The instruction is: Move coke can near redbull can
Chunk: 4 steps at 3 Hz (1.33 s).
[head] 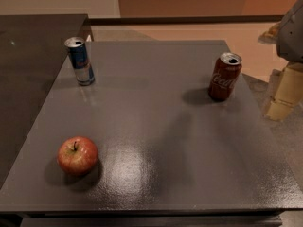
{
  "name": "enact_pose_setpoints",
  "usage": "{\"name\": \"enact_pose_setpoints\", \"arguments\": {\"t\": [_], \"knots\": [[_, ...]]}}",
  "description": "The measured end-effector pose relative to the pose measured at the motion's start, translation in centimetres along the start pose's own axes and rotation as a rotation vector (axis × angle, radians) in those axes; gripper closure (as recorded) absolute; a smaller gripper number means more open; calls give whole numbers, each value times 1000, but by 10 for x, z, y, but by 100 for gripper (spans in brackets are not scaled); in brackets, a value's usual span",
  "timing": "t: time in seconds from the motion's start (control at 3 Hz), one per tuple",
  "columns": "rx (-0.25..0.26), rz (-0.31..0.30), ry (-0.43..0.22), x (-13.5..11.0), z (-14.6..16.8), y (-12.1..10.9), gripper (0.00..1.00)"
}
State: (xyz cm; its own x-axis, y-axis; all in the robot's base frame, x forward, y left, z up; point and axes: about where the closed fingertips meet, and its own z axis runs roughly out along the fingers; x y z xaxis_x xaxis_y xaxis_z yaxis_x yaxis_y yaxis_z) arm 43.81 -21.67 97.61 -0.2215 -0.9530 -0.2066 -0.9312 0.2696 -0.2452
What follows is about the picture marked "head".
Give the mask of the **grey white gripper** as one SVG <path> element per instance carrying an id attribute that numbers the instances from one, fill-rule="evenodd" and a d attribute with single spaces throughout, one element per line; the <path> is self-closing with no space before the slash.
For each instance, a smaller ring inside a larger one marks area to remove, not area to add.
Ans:
<path id="1" fill-rule="evenodd" d="M 258 41 L 276 43 L 279 57 L 292 61 L 272 72 L 264 107 L 267 118 L 282 121 L 303 100 L 303 0 L 297 0 L 281 22 L 263 32 Z"/>

